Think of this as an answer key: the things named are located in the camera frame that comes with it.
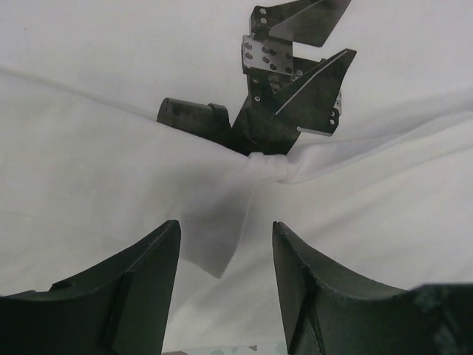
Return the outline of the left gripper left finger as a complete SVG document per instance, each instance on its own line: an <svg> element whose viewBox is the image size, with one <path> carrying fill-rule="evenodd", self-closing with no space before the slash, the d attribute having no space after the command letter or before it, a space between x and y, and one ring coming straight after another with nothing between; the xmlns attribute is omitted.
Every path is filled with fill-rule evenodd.
<svg viewBox="0 0 473 355"><path fill-rule="evenodd" d="M2 354L161 354L180 255L169 220L48 291L1 298Z"/></svg>

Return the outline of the white printed t shirt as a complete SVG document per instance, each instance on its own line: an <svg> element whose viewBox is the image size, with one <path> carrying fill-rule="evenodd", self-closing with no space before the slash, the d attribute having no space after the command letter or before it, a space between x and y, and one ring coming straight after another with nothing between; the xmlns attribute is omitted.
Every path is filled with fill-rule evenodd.
<svg viewBox="0 0 473 355"><path fill-rule="evenodd" d="M472 3L352 1L310 59L357 52L331 137L246 158L156 121L238 113L255 1L1 3L1 292L43 291L168 219L165 351L284 339L274 221L398 288L472 280Z"/></svg>

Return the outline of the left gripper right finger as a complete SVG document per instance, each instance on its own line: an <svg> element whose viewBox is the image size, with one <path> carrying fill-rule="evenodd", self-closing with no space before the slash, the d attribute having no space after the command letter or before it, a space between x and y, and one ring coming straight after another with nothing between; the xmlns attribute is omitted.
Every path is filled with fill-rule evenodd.
<svg viewBox="0 0 473 355"><path fill-rule="evenodd" d="M472 284L410 290L362 276L273 223L289 354L471 354Z"/></svg>

